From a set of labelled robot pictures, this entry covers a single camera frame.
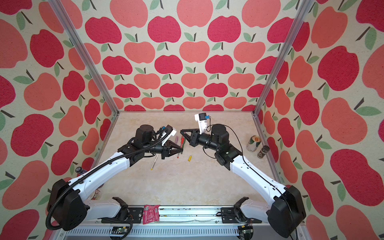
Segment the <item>red packet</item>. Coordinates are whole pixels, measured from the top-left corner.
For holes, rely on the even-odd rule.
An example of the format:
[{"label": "red packet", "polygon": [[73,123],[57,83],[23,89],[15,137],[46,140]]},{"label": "red packet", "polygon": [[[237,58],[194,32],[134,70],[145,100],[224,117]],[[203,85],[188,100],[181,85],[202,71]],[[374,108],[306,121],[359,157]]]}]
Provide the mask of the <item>red packet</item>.
[{"label": "red packet", "polygon": [[145,205],[143,211],[143,224],[159,221],[159,206],[160,205]]}]

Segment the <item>apple-patterned wallpaper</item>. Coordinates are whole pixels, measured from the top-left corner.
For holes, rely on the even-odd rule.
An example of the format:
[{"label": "apple-patterned wallpaper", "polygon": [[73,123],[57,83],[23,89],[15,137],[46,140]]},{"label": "apple-patterned wallpaper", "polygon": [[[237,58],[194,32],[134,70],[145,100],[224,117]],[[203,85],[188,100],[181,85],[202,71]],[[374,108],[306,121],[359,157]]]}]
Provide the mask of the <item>apple-patterned wallpaper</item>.
[{"label": "apple-patterned wallpaper", "polygon": [[90,169],[112,115],[47,1],[2,1],[0,32],[0,239],[47,240],[53,183]]},{"label": "apple-patterned wallpaper", "polygon": [[120,111],[252,111],[301,2],[83,0],[82,19],[68,13]]},{"label": "apple-patterned wallpaper", "polygon": [[384,1],[317,0],[304,25],[258,114],[281,181],[312,240],[384,239]]}]

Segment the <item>wall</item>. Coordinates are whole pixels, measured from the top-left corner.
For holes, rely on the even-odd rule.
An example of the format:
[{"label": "wall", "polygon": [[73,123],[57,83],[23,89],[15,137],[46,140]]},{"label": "wall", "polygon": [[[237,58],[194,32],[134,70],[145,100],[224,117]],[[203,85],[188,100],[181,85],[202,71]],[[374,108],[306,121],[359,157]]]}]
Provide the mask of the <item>wall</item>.
[{"label": "wall", "polygon": [[289,76],[259,112],[313,240],[384,237],[383,10],[383,1],[318,0],[304,23],[310,40],[293,44]]},{"label": "wall", "polygon": [[[76,5],[63,3],[84,25]],[[101,112],[81,61],[72,61],[75,49],[48,2],[3,3],[0,12],[0,239],[48,239],[53,183],[91,167],[112,116]]]},{"label": "wall", "polygon": [[299,6],[288,0],[75,3],[83,10],[78,34],[100,50],[96,67],[122,111],[253,110]]}]

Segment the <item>red plastic bag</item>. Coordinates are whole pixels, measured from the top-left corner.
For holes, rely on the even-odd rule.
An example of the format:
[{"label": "red plastic bag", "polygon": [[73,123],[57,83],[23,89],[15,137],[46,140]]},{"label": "red plastic bag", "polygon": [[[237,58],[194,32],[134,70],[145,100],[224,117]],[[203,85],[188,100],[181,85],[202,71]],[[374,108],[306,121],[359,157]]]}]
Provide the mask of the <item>red plastic bag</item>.
[{"label": "red plastic bag", "polygon": [[145,205],[143,211],[143,224],[159,221],[159,206],[160,205]]}]

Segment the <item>beige marble surface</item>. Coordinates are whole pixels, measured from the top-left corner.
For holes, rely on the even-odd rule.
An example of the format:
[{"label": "beige marble surface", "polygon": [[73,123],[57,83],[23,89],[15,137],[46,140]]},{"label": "beige marble surface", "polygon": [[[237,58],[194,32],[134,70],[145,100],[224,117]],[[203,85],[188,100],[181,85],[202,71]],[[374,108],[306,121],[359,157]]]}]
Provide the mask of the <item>beige marble surface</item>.
[{"label": "beige marble surface", "polygon": [[[178,131],[198,128],[195,113],[121,113],[107,142],[100,161],[109,158],[119,147],[134,137],[136,129],[149,124],[157,131],[161,126],[171,125]],[[272,177],[268,160],[259,159],[256,152],[249,152],[246,144],[257,133],[251,113],[209,113],[212,124],[230,126],[239,137],[246,156],[251,163]],[[229,140],[240,150],[240,145],[230,129]],[[206,149],[207,154],[214,151]],[[151,170],[154,157],[143,158],[132,167],[107,181],[101,190],[101,200],[120,197],[129,205],[233,205],[242,197],[265,202],[241,177],[228,171],[215,160],[207,157],[202,146],[184,146],[184,152],[162,160],[158,157]]]}]

